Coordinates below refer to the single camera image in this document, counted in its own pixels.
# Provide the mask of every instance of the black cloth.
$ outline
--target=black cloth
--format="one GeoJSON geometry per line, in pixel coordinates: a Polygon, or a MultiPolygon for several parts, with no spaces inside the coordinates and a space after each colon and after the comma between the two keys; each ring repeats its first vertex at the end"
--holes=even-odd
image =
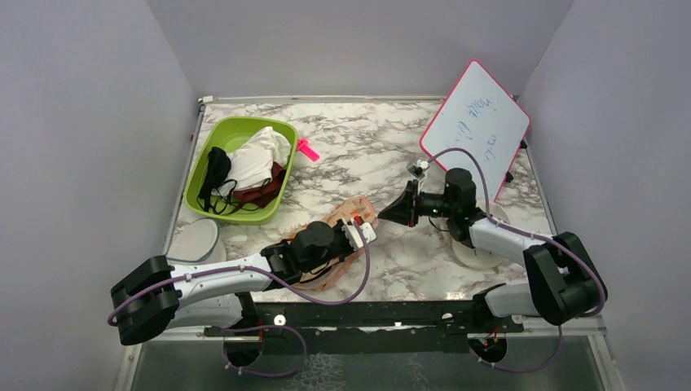
{"type": "Polygon", "coordinates": [[[199,189],[197,199],[204,201],[202,209],[208,212],[212,208],[211,191],[224,184],[228,173],[231,172],[231,158],[219,147],[211,147],[209,151],[209,163],[206,166],[206,176],[199,189]]]}

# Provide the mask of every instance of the marble tabletop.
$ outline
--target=marble tabletop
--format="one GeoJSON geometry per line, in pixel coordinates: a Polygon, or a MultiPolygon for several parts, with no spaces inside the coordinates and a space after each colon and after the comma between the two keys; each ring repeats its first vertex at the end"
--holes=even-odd
{"type": "MultiPolygon", "coordinates": [[[[281,235],[319,220],[351,196],[366,196],[377,212],[403,191],[412,177],[406,164],[425,157],[418,141],[439,102],[418,103],[286,103],[210,104],[206,107],[194,160],[199,157],[213,126],[229,116],[262,116],[293,125],[307,137],[321,159],[312,162],[297,153],[284,198],[271,222],[262,226],[222,225],[221,241],[227,259],[257,253],[281,235]]],[[[510,169],[514,180],[501,190],[496,203],[518,227],[549,233],[548,219],[525,150],[510,169]]],[[[433,165],[425,190],[443,184],[443,171],[433,165]]],[[[175,233],[199,219],[180,206],[175,233]]],[[[526,277],[510,262],[491,270],[464,267],[451,250],[446,232],[420,220],[414,228],[380,222],[371,245],[372,269],[368,284],[356,301],[458,300],[498,283],[526,277]]],[[[326,292],[307,291],[324,300],[349,296],[362,282],[364,257],[326,292]]],[[[255,301],[303,301],[287,290],[253,293],[255,301]]]]}

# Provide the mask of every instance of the gray wall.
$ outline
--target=gray wall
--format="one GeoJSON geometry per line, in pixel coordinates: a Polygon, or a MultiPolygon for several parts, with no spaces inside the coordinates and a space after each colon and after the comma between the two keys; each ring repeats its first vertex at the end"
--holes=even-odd
{"type": "Polygon", "coordinates": [[[158,254],[195,97],[146,3],[0,6],[3,390],[111,389],[109,290],[158,254]]]}
{"type": "Polygon", "coordinates": [[[521,99],[555,222],[610,289],[628,389],[688,389],[691,2],[576,0],[521,99]]]}
{"type": "Polygon", "coordinates": [[[148,0],[198,95],[520,93],[572,0],[148,0]]]}

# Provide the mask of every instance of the green plastic basin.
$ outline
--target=green plastic basin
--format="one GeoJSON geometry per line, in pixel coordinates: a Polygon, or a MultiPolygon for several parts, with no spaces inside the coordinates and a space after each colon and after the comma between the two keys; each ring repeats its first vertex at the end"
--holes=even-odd
{"type": "MultiPolygon", "coordinates": [[[[288,179],[290,178],[290,169],[293,167],[296,146],[297,130],[285,122],[251,116],[232,116],[218,122],[211,130],[211,134],[204,144],[204,149],[201,150],[201,153],[195,162],[192,175],[187,181],[187,186],[185,188],[185,194],[183,197],[185,205],[198,214],[211,217],[220,222],[246,225],[259,225],[269,222],[271,218],[274,217],[276,210],[278,210],[280,201],[283,198],[285,186],[288,184],[288,179]],[[279,195],[263,209],[254,211],[241,209],[233,214],[222,216],[205,212],[197,203],[196,197],[199,195],[199,189],[201,189],[201,184],[204,182],[211,147],[219,147],[225,152],[233,152],[244,144],[250,137],[252,137],[253,134],[267,126],[273,127],[276,132],[279,132],[285,136],[285,138],[287,138],[290,142],[290,145],[293,147],[290,151],[288,164],[284,167],[286,171],[285,180],[283,182],[283,186],[281,186],[279,195]]],[[[222,209],[224,205],[225,203],[222,200],[219,200],[217,209],[222,209]]]]}

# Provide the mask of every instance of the pink clip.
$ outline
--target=pink clip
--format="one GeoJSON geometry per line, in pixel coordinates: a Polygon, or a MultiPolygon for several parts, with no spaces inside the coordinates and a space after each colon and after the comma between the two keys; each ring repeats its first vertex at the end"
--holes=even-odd
{"type": "Polygon", "coordinates": [[[307,155],[307,157],[309,157],[312,161],[319,160],[319,154],[315,152],[315,150],[307,146],[307,138],[300,138],[299,140],[297,140],[296,149],[307,155]]]}

